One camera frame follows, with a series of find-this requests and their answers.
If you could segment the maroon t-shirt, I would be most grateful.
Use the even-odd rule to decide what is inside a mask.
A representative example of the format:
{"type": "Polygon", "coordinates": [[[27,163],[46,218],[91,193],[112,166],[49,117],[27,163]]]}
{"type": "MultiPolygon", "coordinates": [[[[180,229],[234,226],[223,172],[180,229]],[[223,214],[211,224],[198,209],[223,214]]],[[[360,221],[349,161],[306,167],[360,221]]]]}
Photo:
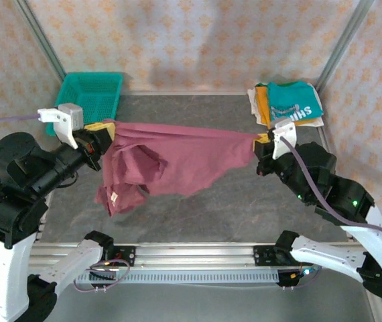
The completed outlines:
{"type": "Polygon", "coordinates": [[[188,197],[230,169],[254,158],[255,133],[107,120],[113,143],[102,157],[103,181],[95,196],[110,216],[126,213],[148,196],[188,197]]]}

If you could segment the aluminium table edge rail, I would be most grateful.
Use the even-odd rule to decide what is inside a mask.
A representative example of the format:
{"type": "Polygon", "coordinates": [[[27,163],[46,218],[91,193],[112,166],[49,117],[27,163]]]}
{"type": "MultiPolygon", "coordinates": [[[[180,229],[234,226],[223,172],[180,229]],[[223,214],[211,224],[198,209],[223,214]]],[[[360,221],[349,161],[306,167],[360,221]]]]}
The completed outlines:
{"type": "Polygon", "coordinates": [[[125,91],[126,96],[213,96],[213,95],[247,95],[243,91],[125,91]]]}

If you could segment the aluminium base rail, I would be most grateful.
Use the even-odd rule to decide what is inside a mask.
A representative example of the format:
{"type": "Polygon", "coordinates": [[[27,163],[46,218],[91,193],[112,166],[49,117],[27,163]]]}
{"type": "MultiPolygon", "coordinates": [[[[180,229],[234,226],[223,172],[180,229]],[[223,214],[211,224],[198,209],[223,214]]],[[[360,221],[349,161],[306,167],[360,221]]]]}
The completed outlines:
{"type": "MultiPolygon", "coordinates": [[[[258,267],[253,259],[253,246],[273,244],[250,243],[143,243],[137,244],[136,270],[217,270],[258,267]]],[[[305,240],[295,251],[298,257],[290,258],[290,266],[260,266],[273,269],[307,268],[313,264],[325,268],[357,268],[362,266],[365,255],[353,243],[317,243],[305,240]]]]}

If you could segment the orange folded t-shirt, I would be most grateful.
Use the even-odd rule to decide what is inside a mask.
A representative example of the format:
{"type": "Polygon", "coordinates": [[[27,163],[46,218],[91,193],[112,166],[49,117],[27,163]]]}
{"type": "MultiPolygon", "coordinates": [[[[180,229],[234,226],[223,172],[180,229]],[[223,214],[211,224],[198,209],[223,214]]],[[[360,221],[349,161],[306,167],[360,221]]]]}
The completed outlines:
{"type": "Polygon", "coordinates": [[[267,127],[282,117],[302,125],[312,123],[323,114],[314,87],[302,81],[258,84],[255,98],[260,121],[267,127]]]}

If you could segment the white folded t-shirt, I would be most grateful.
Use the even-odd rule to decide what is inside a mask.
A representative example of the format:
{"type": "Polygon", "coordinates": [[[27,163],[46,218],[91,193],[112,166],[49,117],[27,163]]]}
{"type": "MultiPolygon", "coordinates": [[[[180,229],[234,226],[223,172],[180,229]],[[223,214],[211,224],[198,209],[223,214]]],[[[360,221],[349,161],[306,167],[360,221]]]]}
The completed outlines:
{"type": "MultiPolygon", "coordinates": [[[[248,89],[247,95],[251,104],[251,115],[255,116],[257,124],[269,127],[273,121],[271,120],[269,110],[267,87],[254,87],[253,89],[248,89]]],[[[299,119],[298,114],[296,115],[297,117],[294,115],[292,116],[292,121],[296,126],[322,127],[324,125],[321,117],[299,119]]]]}

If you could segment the black electronics mount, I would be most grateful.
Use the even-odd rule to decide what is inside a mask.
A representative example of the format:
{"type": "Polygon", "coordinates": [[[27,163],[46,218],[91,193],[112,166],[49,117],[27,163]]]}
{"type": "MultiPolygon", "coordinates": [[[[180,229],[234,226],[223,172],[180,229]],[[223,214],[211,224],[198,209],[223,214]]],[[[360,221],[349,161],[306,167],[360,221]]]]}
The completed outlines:
{"type": "Polygon", "coordinates": [[[100,270],[90,270],[88,272],[90,285],[94,290],[107,290],[117,281],[115,272],[102,272],[100,270]]]}
{"type": "Polygon", "coordinates": [[[283,289],[296,289],[302,288],[304,284],[300,284],[301,279],[305,276],[309,275],[313,269],[305,268],[305,269],[287,269],[287,270],[279,270],[277,272],[279,281],[277,285],[283,289]]]}

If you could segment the aluminium table side rail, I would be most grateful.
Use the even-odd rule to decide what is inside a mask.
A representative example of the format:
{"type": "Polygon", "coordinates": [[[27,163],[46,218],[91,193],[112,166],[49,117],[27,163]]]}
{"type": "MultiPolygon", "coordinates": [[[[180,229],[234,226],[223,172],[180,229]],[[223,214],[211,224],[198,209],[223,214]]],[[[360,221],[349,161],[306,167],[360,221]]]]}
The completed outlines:
{"type": "Polygon", "coordinates": [[[38,231],[36,233],[36,242],[40,242],[42,239],[42,236],[44,234],[44,230],[45,230],[46,222],[47,222],[47,216],[48,216],[51,204],[52,204],[53,194],[54,194],[54,192],[52,191],[46,196],[46,206],[48,207],[48,209],[40,218],[38,231]]]}
{"type": "MultiPolygon", "coordinates": [[[[332,149],[329,146],[329,143],[328,143],[328,140],[327,140],[327,136],[326,136],[326,132],[324,130],[324,127],[323,126],[322,127],[318,127],[317,130],[318,130],[318,134],[320,136],[322,145],[324,146],[324,148],[328,152],[332,153],[332,149]]],[[[349,242],[355,242],[356,241],[356,239],[349,232],[346,232],[346,236],[347,236],[347,239],[349,240],[349,242]]]]}

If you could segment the aluminium frame post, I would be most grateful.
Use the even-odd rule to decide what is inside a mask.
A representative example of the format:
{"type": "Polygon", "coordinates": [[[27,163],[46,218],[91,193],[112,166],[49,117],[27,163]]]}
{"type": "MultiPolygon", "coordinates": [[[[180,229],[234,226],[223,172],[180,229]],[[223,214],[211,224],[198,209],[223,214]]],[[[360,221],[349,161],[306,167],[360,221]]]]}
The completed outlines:
{"type": "Polygon", "coordinates": [[[343,57],[348,45],[353,40],[355,34],[366,18],[371,6],[375,0],[359,0],[355,10],[353,11],[351,18],[346,24],[343,32],[341,33],[332,54],[330,55],[321,75],[316,82],[316,91],[321,94],[326,88],[328,81],[334,74],[336,67],[338,66],[341,58],[343,57]]]}
{"type": "Polygon", "coordinates": [[[12,0],[15,6],[17,7],[19,13],[23,17],[24,22],[26,23],[28,29],[33,34],[38,43],[38,46],[41,48],[42,53],[46,57],[48,63],[53,68],[55,75],[60,81],[63,81],[66,77],[66,71],[54,50],[51,42],[49,41],[46,33],[43,30],[42,25],[37,19],[36,14],[29,5],[28,0],[12,0]]]}

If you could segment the teal printed folded t-shirt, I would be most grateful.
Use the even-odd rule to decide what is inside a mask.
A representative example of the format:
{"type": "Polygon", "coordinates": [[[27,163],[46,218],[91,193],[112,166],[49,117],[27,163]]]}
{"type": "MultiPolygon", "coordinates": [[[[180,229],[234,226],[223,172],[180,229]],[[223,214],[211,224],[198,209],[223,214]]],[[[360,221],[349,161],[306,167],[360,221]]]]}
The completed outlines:
{"type": "Polygon", "coordinates": [[[282,85],[268,83],[266,87],[271,121],[289,117],[299,124],[314,121],[324,115],[318,93],[310,83],[303,81],[282,85]]]}

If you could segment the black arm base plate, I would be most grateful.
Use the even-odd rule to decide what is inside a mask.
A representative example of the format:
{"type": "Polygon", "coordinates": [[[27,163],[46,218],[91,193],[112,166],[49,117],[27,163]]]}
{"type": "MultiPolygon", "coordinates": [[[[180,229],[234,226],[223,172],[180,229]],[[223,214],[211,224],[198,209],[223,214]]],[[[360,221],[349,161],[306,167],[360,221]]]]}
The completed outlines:
{"type": "Polygon", "coordinates": [[[105,252],[104,260],[121,259],[128,262],[129,265],[133,267],[135,262],[135,253],[135,246],[113,245],[105,252]]]}
{"type": "Polygon", "coordinates": [[[290,266],[294,263],[286,251],[274,245],[253,246],[253,259],[256,266],[290,266]]]}

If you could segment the teal plastic basket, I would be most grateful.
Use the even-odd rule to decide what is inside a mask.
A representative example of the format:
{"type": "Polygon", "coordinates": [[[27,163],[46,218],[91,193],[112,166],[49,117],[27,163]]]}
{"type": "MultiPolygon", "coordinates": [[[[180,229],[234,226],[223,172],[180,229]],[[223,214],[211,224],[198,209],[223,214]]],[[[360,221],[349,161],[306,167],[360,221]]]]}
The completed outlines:
{"type": "Polygon", "coordinates": [[[123,83],[118,72],[71,72],[66,75],[55,106],[73,103],[82,108],[84,124],[116,116],[123,83]]]}

